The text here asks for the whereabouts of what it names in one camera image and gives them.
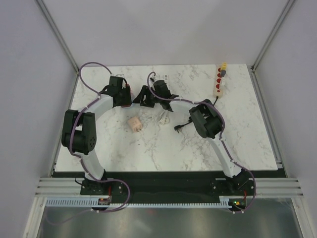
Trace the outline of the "right aluminium frame post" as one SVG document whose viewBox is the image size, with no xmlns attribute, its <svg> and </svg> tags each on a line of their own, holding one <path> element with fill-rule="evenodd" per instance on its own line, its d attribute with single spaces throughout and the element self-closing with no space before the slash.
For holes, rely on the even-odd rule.
<svg viewBox="0 0 317 238">
<path fill-rule="evenodd" d="M 296 0 L 288 0 L 286 2 L 273 28 L 271 29 L 268 37 L 266 38 L 260 52 L 258 53 L 254 63 L 250 66 L 252 73 L 256 72 L 256 69 L 259 67 L 260 63 L 262 62 L 263 57 L 265 56 L 271 43 L 273 42 L 274 38 L 276 37 L 277 33 L 279 32 L 280 28 L 282 27 L 283 23 L 285 22 L 286 18 L 288 17 L 289 13 L 291 12 L 296 2 L 297 2 Z"/>
</svg>

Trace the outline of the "red socket cube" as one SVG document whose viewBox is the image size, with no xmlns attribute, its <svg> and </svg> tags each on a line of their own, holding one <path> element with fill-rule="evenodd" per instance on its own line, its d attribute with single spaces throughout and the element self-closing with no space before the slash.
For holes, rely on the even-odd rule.
<svg viewBox="0 0 317 238">
<path fill-rule="evenodd" d="M 136 98 L 135 95 L 131 93 L 131 100 L 134 101 L 135 98 Z"/>
</svg>

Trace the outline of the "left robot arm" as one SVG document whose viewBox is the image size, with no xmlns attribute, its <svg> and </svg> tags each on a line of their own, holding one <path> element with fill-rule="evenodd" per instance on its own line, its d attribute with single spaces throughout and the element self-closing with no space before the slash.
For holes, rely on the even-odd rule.
<svg viewBox="0 0 317 238">
<path fill-rule="evenodd" d="M 132 105 L 131 89 L 126 79 L 111 76 L 109 84 L 97 93 L 96 98 L 81 110 L 67 110 L 64 114 L 61 143 L 70 154 L 79 159 L 85 178 L 92 180 L 92 190 L 103 195 L 109 184 L 106 171 L 100 164 L 95 146 L 97 144 L 96 121 L 115 107 Z"/>
</svg>

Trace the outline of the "yellow plug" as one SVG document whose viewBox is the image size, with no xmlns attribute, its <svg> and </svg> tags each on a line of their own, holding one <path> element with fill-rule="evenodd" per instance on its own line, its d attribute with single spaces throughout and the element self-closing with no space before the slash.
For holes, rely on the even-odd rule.
<svg viewBox="0 0 317 238">
<path fill-rule="evenodd" d="M 227 63 L 223 62 L 221 67 L 220 67 L 220 70 L 226 70 L 226 69 L 227 69 Z"/>
</svg>

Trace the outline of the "beige red power strip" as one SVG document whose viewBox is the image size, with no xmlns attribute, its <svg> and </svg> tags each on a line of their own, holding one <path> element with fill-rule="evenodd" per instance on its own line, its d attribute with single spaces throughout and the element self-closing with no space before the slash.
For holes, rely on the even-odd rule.
<svg viewBox="0 0 317 238">
<path fill-rule="evenodd" d="M 213 88 L 213 95 L 215 97 L 219 97 L 219 98 L 222 97 L 222 95 L 223 95 L 223 88 L 224 88 L 223 82 L 224 82 L 224 78 L 225 78 L 225 76 L 224 77 L 220 76 L 220 72 L 221 72 L 220 67 L 221 67 L 221 65 L 219 65 L 217 67 L 217 73 L 216 73 L 216 78 L 215 78 L 214 88 Z"/>
</svg>

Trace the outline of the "aluminium frame post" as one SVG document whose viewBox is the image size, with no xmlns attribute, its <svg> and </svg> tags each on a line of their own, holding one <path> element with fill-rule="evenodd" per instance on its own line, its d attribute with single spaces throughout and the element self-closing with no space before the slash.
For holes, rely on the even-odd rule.
<svg viewBox="0 0 317 238">
<path fill-rule="evenodd" d="M 288 0 L 286 2 L 273 28 L 271 29 L 268 37 L 266 38 L 260 52 L 258 53 L 254 63 L 250 66 L 252 73 L 256 72 L 256 69 L 259 67 L 260 63 L 262 62 L 263 57 L 265 56 L 271 43 L 273 42 L 274 38 L 276 37 L 277 33 L 279 32 L 280 28 L 282 27 L 283 23 L 285 22 L 286 18 L 288 17 L 289 13 L 291 12 L 296 2 L 297 2 L 296 0 Z"/>
<path fill-rule="evenodd" d="M 66 55 L 69 63 L 71 64 L 72 68 L 74 69 L 75 73 L 79 73 L 79 66 L 75 61 L 74 56 L 72 55 L 65 39 L 63 38 L 63 35 L 61 34 L 57 24 L 55 23 L 55 20 L 53 19 L 47 5 L 43 0 L 34 0 L 35 4 L 39 8 L 41 14 L 43 15 L 44 19 L 46 20 L 48 26 L 52 30 L 58 44 L 60 45 L 62 51 Z"/>
</svg>

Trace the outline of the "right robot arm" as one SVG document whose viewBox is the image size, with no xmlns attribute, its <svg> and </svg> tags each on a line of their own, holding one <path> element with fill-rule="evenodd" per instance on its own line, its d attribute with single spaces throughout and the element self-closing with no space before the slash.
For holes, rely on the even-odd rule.
<svg viewBox="0 0 317 238">
<path fill-rule="evenodd" d="M 154 82 L 153 87 L 142 86 L 141 92 L 133 103 L 149 108 L 160 104 L 166 111 L 189 114 L 199 136 L 206 139 L 216 153 L 225 176 L 231 178 L 226 186 L 228 192 L 238 195 L 245 189 L 245 184 L 239 177 L 245 174 L 246 169 L 233 160 L 231 152 L 225 144 L 224 118 L 210 100 L 192 102 L 181 99 L 178 95 L 171 94 L 163 80 L 158 80 Z"/>
</svg>

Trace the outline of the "pink adapter plug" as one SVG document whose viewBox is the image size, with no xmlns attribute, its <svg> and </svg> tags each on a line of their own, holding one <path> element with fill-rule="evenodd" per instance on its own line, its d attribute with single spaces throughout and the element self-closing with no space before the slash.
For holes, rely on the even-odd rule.
<svg viewBox="0 0 317 238">
<path fill-rule="evenodd" d="M 138 117 L 132 117 L 127 121 L 127 124 L 129 125 L 130 129 L 133 133 L 139 132 L 142 130 L 143 125 Z"/>
</svg>

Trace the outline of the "aluminium front rail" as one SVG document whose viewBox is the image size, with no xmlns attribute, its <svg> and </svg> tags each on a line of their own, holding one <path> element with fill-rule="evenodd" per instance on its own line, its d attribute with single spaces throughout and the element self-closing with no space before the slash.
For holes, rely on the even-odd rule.
<svg viewBox="0 0 317 238">
<path fill-rule="evenodd" d="M 36 188 L 37 196 L 105 196 L 108 193 L 120 196 L 130 192 L 136 198 L 153 195 L 156 198 L 187 193 L 212 197 L 238 198 L 289 198 L 303 196 L 299 182 L 294 178 L 249 179 L 241 188 L 229 188 L 224 179 L 129 179 L 126 182 L 113 181 L 100 185 L 87 185 L 83 180 L 71 178 L 42 178 Z"/>
</svg>

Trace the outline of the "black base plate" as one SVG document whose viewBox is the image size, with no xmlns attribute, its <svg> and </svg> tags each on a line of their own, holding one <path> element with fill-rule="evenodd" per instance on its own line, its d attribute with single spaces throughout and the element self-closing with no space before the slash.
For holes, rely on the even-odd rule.
<svg viewBox="0 0 317 238">
<path fill-rule="evenodd" d="M 196 172 L 107 172 L 108 179 L 126 182 L 132 193 L 137 192 L 228 192 L 238 190 L 221 171 Z"/>
</svg>

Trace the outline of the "left aluminium frame post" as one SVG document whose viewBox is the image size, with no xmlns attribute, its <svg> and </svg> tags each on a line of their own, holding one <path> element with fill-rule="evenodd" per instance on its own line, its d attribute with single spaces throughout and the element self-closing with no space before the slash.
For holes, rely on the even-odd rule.
<svg viewBox="0 0 317 238">
<path fill-rule="evenodd" d="M 44 19 L 46 20 L 48 26 L 52 30 L 58 44 L 60 45 L 62 51 L 66 55 L 69 63 L 71 64 L 72 68 L 74 69 L 75 73 L 79 73 L 79 66 L 75 61 L 74 56 L 72 55 L 65 39 L 63 38 L 63 35 L 61 34 L 57 24 L 55 23 L 55 20 L 53 19 L 47 5 L 43 0 L 34 0 L 35 4 L 39 8 L 41 14 L 43 15 Z"/>
</svg>

